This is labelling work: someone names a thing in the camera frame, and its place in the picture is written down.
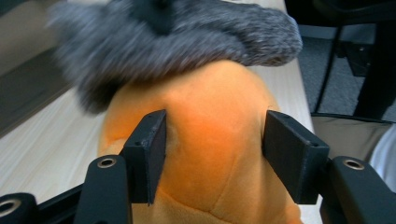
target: wooden table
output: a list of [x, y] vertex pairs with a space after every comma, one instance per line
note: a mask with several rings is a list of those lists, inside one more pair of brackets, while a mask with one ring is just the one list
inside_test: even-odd
[[[280, 0], [244, 2], [285, 9]], [[297, 60], [282, 67], [251, 69], [263, 78], [282, 112], [312, 131]], [[72, 89], [1, 138], [0, 195], [30, 192], [42, 203], [81, 184], [95, 159], [103, 118], [84, 114]], [[301, 208], [304, 223], [321, 223], [318, 205]]]

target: chair leg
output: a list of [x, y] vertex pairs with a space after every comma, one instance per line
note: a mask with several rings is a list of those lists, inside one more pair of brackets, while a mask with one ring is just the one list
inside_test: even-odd
[[329, 82], [330, 73], [332, 72], [332, 64], [334, 62], [335, 52], [337, 51], [337, 48], [340, 45], [340, 37], [342, 32], [343, 32], [343, 26], [338, 26], [335, 32], [334, 39], [332, 40], [332, 49], [330, 50], [326, 73], [324, 75], [323, 82], [321, 84], [320, 93], [317, 100], [317, 104], [315, 105], [314, 113], [318, 113], [321, 102], [323, 100], [323, 95], [324, 92], [326, 91], [327, 83]]

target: orange plush toy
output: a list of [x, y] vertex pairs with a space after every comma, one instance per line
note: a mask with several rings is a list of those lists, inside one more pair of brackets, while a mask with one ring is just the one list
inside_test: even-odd
[[51, 25], [83, 107], [106, 110], [99, 156], [119, 154], [146, 114], [167, 112], [155, 201], [133, 205], [134, 223], [301, 223], [262, 155], [266, 111], [278, 110], [276, 100], [246, 68], [297, 55], [293, 19], [253, 5], [179, 0], [171, 33], [158, 35], [130, 16], [131, 2], [62, 3]]

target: black metal bracket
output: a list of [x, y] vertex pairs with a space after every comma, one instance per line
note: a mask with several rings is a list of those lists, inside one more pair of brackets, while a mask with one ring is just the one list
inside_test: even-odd
[[0, 198], [0, 223], [132, 223], [131, 203], [154, 202], [163, 170], [166, 112], [147, 114], [119, 156], [90, 163], [85, 181], [36, 204], [28, 193]]
[[328, 159], [329, 147], [294, 118], [267, 112], [262, 152], [296, 203], [323, 197], [323, 223], [396, 223], [396, 195], [373, 167]]

